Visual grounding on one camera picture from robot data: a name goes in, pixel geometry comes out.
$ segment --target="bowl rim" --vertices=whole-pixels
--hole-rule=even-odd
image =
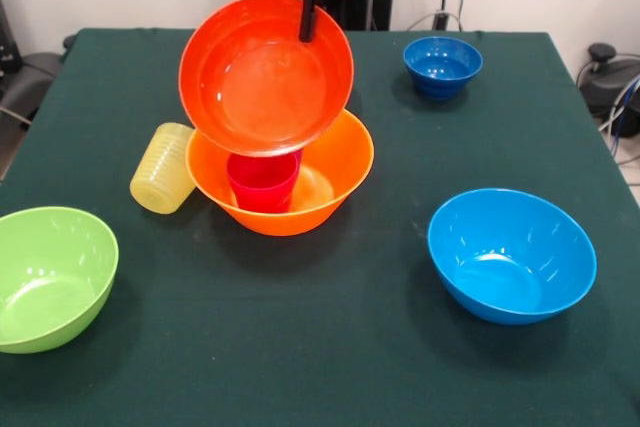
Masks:
[[[523,312],[523,311],[519,311],[519,310],[505,309],[503,307],[499,307],[499,306],[490,304],[488,302],[484,302],[484,301],[478,300],[475,297],[472,297],[471,295],[467,294],[466,292],[460,290],[457,287],[456,283],[453,282],[453,280],[440,268],[440,266],[438,265],[438,262],[436,261],[436,257],[435,257],[435,255],[433,253],[433,249],[431,247],[431,238],[432,238],[432,235],[433,235],[433,223],[434,223],[434,220],[436,219],[436,217],[438,215],[440,215],[440,213],[447,206],[449,206],[451,203],[455,202],[456,200],[459,200],[462,197],[467,197],[467,196],[470,196],[470,195],[476,195],[476,194],[482,193],[482,192],[502,192],[502,193],[516,194],[518,196],[528,197],[528,198],[533,199],[533,200],[535,200],[537,202],[545,204],[548,207],[551,207],[553,210],[555,210],[556,212],[560,213],[563,217],[565,217],[567,220],[569,220],[569,222],[572,223],[578,229],[578,232],[580,233],[580,235],[582,235],[583,238],[587,241],[587,246],[588,246],[589,252],[591,254],[591,266],[593,268],[591,270],[590,279],[587,282],[585,288],[582,290],[582,292],[579,295],[577,295],[575,297],[575,299],[573,299],[571,302],[567,302],[563,306],[560,306],[560,307],[555,308],[555,309],[538,310],[538,311],[535,311],[535,312]],[[488,307],[490,309],[493,309],[495,311],[504,312],[504,313],[508,313],[508,314],[512,314],[512,315],[524,316],[524,317],[551,316],[551,315],[558,314],[560,312],[563,312],[563,311],[573,307],[574,305],[576,305],[578,302],[580,302],[589,293],[589,291],[593,287],[593,284],[594,284],[594,282],[596,280],[596,275],[598,273],[598,259],[597,259],[597,256],[596,256],[595,248],[593,247],[593,243],[591,242],[591,239],[589,238],[589,235],[582,228],[582,226],[571,215],[569,215],[567,212],[565,212],[563,209],[561,209],[560,207],[558,207],[554,203],[549,202],[548,200],[543,199],[542,197],[538,197],[537,195],[530,194],[528,192],[524,192],[524,191],[516,190],[516,189],[509,189],[509,188],[502,188],[502,187],[486,187],[486,188],[473,189],[473,190],[467,190],[467,191],[464,191],[464,192],[460,192],[459,194],[456,194],[453,197],[449,198],[440,207],[438,207],[436,212],[431,217],[431,220],[429,221],[429,227],[427,229],[427,247],[429,249],[429,254],[431,255],[431,259],[433,260],[433,264],[435,265],[436,270],[438,271],[438,274],[441,275],[444,279],[446,279],[446,281],[449,282],[452,286],[454,286],[456,291],[460,292],[465,297],[467,297],[469,299],[472,299],[474,302],[477,302],[478,304],[483,305],[485,307]]]
[[[216,199],[215,197],[213,197],[212,195],[210,195],[208,192],[206,192],[201,186],[200,183],[198,182],[198,180],[196,179],[195,175],[193,175],[193,171],[191,170],[191,163],[189,162],[189,153],[191,152],[191,145],[193,143],[193,140],[195,139],[195,136],[197,135],[197,131],[194,131],[193,134],[191,134],[191,138],[189,139],[189,142],[187,143],[187,149],[185,152],[185,164],[187,166],[187,172],[189,173],[189,177],[191,177],[191,180],[193,181],[194,184],[196,184],[196,187],[198,188],[198,190],[200,192],[202,192],[206,197],[208,197],[209,199],[213,200],[216,204],[218,204],[220,207],[222,207],[225,210],[231,210],[233,212],[237,212],[239,214],[244,214],[244,215],[251,215],[251,216],[258,216],[258,217],[274,217],[274,218],[291,218],[291,217],[298,217],[301,215],[306,215],[308,213],[311,212],[319,212],[331,205],[336,205],[339,204],[340,202],[344,201],[344,199],[346,199],[348,196],[350,196],[358,187],[360,187],[360,185],[362,185],[362,183],[365,181],[365,179],[367,178],[367,176],[369,175],[369,173],[371,172],[371,168],[373,167],[373,160],[375,158],[375,149],[373,147],[373,139],[371,138],[371,133],[367,130],[367,127],[364,125],[364,123],[355,116],[355,114],[353,114],[352,112],[348,111],[347,109],[342,109],[342,112],[340,112],[340,114],[338,115],[338,117],[336,117],[336,120],[341,116],[341,115],[347,115],[350,120],[355,121],[358,126],[362,129],[362,131],[366,134],[366,140],[367,143],[369,144],[369,151],[371,152],[371,155],[369,156],[369,162],[367,163],[367,167],[364,170],[364,172],[362,173],[362,175],[360,176],[360,178],[358,179],[357,182],[354,183],[354,185],[349,188],[346,192],[344,192],[343,194],[339,195],[338,197],[334,197],[330,202],[326,202],[322,205],[318,205],[316,207],[313,207],[312,209],[305,209],[305,210],[296,210],[295,212],[284,212],[284,213],[277,213],[277,214],[271,214],[271,213],[266,213],[266,212],[253,212],[251,210],[245,210],[245,209],[241,209],[239,207],[236,207],[235,205],[231,205],[228,204],[227,202],[223,202],[220,199]],[[201,135],[204,136],[205,139],[208,140],[208,137],[204,134],[202,134],[202,132],[200,132]]]
[[[75,316],[71,317],[70,319],[66,320],[65,322],[59,324],[57,327],[54,327],[52,329],[47,330],[44,333],[40,333],[38,335],[26,338],[26,339],[21,339],[21,340],[17,340],[17,341],[2,341],[0,339],[0,348],[1,347],[18,347],[20,345],[24,345],[24,344],[28,344],[31,342],[34,342],[36,340],[40,340],[43,339],[45,337],[50,336],[51,334],[58,332],[62,329],[64,329],[65,327],[69,326],[70,324],[72,324],[73,322],[75,322],[77,319],[79,319],[80,317],[82,317],[83,315],[85,315],[95,304],[96,302],[101,299],[105,293],[111,288],[113,281],[115,279],[115,275],[116,275],[116,271],[118,270],[118,261],[120,259],[120,249],[118,247],[118,240],[113,232],[113,230],[111,229],[111,227],[109,227],[109,225],[107,225],[107,223],[105,221],[103,221],[100,217],[98,217],[95,214],[92,214],[91,212],[88,212],[86,210],[82,210],[82,209],[78,209],[75,207],[67,207],[67,206],[62,206],[62,205],[44,205],[44,206],[39,206],[39,207],[30,207],[27,209],[22,209],[22,210],[18,210],[15,212],[12,212],[10,214],[6,214],[3,215],[2,217],[0,217],[0,223],[6,221],[7,219],[11,219],[13,217],[19,217],[22,215],[28,215],[30,213],[33,212],[40,212],[40,211],[53,211],[53,212],[73,212],[76,214],[80,214],[85,218],[91,219],[92,221],[96,222],[98,225],[100,225],[105,232],[107,233],[109,239],[111,240],[111,244],[113,247],[113,252],[114,252],[114,260],[113,260],[113,264],[110,267],[110,271],[109,271],[109,277],[107,282],[105,282],[105,285],[102,289],[100,289],[100,291],[98,293],[96,293],[93,301],[91,302],[91,304],[89,304],[88,307],[86,307],[85,309],[82,310],[82,312],[76,314]]]
[[[467,47],[469,47],[473,52],[475,52],[478,55],[478,58],[480,59],[480,64],[478,65],[478,68],[475,69],[473,72],[463,76],[463,77],[456,77],[455,79],[440,79],[440,78],[433,78],[433,77],[429,77],[427,75],[425,75],[423,72],[420,72],[419,70],[415,69],[413,67],[413,65],[407,60],[407,52],[409,51],[409,49],[411,47],[413,47],[416,44],[420,44],[426,40],[447,40],[447,41],[452,41],[454,43],[459,43],[459,44],[463,44]],[[409,42],[406,47],[404,48],[403,52],[402,52],[402,59],[404,60],[404,65],[407,67],[407,69],[409,69],[411,72],[413,72],[416,75],[419,75],[420,77],[424,77],[426,79],[430,79],[430,80],[436,80],[438,82],[461,82],[464,80],[469,80],[473,77],[475,77],[476,75],[478,75],[478,72],[480,72],[482,70],[482,67],[484,66],[484,57],[482,56],[482,54],[480,53],[480,51],[474,47],[473,45],[471,45],[469,42],[466,42],[464,40],[458,39],[456,37],[448,37],[445,35],[428,35],[426,37],[420,37],[419,39],[415,39],[411,42]]]
[[[193,31],[190,33],[189,38],[187,39],[187,42],[184,46],[184,49],[182,50],[182,53],[180,54],[180,62],[178,64],[178,96],[180,97],[180,104],[182,105],[182,110],[185,112],[185,115],[187,116],[187,118],[189,119],[189,121],[191,122],[191,124],[194,126],[195,130],[199,130],[200,133],[202,135],[204,135],[209,142],[213,142],[214,144],[220,146],[221,148],[228,150],[229,146],[224,145],[224,142],[220,142],[219,140],[216,140],[215,136],[210,137],[209,135],[207,135],[205,133],[205,131],[200,130],[198,128],[198,125],[196,125],[196,122],[194,122],[193,120],[193,112],[191,111],[191,109],[187,109],[186,107],[186,102],[185,102],[185,94],[184,94],[184,85],[183,85],[183,71],[184,71],[184,64],[185,64],[185,58],[187,56],[187,52],[190,51],[191,45],[195,42],[195,39],[198,35],[201,34],[202,30],[206,27],[206,25],[211,22],[211,20],[216,17],[217,15],[219,15],[221,12],[223,12],[224,10],[226,10],[227,8],[230,8],[231,6],[235,5],[235,4],[242,4],[242,3],[247,3],[247,2],[252,2],[255,0],[231,0],[230,2],[227,2],[226,4],[224,4],[222,7],[220,7],[219,9],[217,9],[216,11],[212,12],[210,15],[206,16],[204,18],[204,20],[202,20],[198,26],[193,29]],[[295,1],[295,2],[299,2],[300,5],[302,5],[302,0],[289,0],[289,1]],[[338,32],[338,35],[340,36],[340,38],[342,39],[342,41],[344,42],[344,45],[346,46],[347,50],[349,51],[349,69],[351,72],[350,75],[350,81],[349,81],[349,86],[347,91],[349,92],[349,94],[346,96],[344,103],[342,105],[342,110],[346,109],[346,106],[349,103],[349,99],[351,98],[351,94],[353,93],[353,86],[355,83],[355,58],[353,56],[353,49],[351,48],[351,43],[349,42],[349,38],[347,37],[347,34],[345,33],[345,31],[340,27],[340,25],[338,24],[338,22],[336,22],[336,20],[331,17],[329,15],[328,12],[326,12],[324,9],[318,7],[317,10],[321,11],[319,13],[316,13],[316,15],[321,15],[324,17],[324,19],[326,21],[328,21],[333,27],[335,27],[336,32]],[[248,149],[244,149],[244,150],[234,150],[233,153],[236,153],[238,155],[247,155],[247,156],[253,156],[253,157],[271,157],[271,156],[276,156],[276,155],[285,155],[288,154],[290,152],[295,152],[297,150],[300,150],[304,147],[306,147],[307,145],[309,145],[310,143],[312,143],[313,141],[317,140],[322,134],[324,134],[327,130],[329,130],[329,128],[331,127],[331,124],[333,123],[333,121],[335,121],[335,119],[338,118],[340,114],[335,115],[332,119],[332,122],[328,123],[327,125],[325,125],[322,129],[317,129],[316,132],[314,132],[314,134],[310,137],[307,137],[304,141],[300,141],[297,144],[292,144],[292,145],[288,145],[286,147],[275,147],[275,148],[271,148],[269,150],[248,150]]]

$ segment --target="red cup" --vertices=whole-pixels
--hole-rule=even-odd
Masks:
[[[238,207],[268,214],[287,212],[298,177],[300,154],[292,152],[276,157],[231,154],[227,176]]]

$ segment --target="yellow cup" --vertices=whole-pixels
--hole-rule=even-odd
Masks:
[[[133,174],[129,190],[136,202],[156,214],[172,214],[195,184],[185,154],[193,129],[169,122],[158,127]]]

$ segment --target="green tablecloth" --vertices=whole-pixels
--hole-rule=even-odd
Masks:
[[[121,246],[85,333],[0,355],[1,426],[638,425],[640,215],[547,35],[460,34],[484,69],[434,104],[402,64],[421,34],[350,34],[374,168],[320,228],[269,238],[197,192],[169,217],[129,195],[156,126],[186,121],[189,34],[83,31],[0,187],[0,213],[87,209]],[[485,186],[543,196],[591,236],[598,278],[567,314],[499,327],[444,291],[425,228]]]

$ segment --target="dark blue bowl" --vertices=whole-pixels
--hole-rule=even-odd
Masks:
[[[404,49],[404,65],[413,85],[426,97],[447,100],[482,69],[482,54],[462,40],[424,37]]]
[[[431,257],[449,293],[498,324],[531,324],[577,304],[597,262],[586,232],[567,213],[507,189],[465,192],[429,225]]]

